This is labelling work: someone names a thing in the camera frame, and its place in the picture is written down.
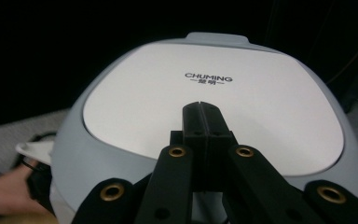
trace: white lid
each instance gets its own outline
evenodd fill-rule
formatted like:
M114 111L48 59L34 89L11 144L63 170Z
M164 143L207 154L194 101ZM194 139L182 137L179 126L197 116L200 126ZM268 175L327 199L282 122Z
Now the white lid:
M239 144L260 150L282 175L320 172L343 149L337 117L310 74L287 55L250 49L145 45L92 91L84 122L106 144L157 159L194 102L219 107Z

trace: chuming logo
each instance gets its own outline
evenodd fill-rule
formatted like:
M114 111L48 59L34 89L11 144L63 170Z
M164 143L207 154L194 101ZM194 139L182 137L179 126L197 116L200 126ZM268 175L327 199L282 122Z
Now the chuming logo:
M205 74L186 73L185 77L190 78L192 81L197 81L200 84L226 84L232 82L232 77L209 76Z

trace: person's hand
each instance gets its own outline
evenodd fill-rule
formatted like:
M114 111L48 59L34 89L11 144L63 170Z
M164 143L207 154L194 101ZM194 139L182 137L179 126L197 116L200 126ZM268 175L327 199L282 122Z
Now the person's hand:
M17 214L47 214L49 211L31 199L26 179L32 170L21 164L0 175L0 216Z

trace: black background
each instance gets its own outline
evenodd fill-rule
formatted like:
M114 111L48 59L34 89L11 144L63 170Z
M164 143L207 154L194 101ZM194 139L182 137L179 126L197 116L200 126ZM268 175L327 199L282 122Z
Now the black background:
M358 97L358 0L0 1L0 124L68 108L128 50L190 32L245 35L294 56L346 111Z

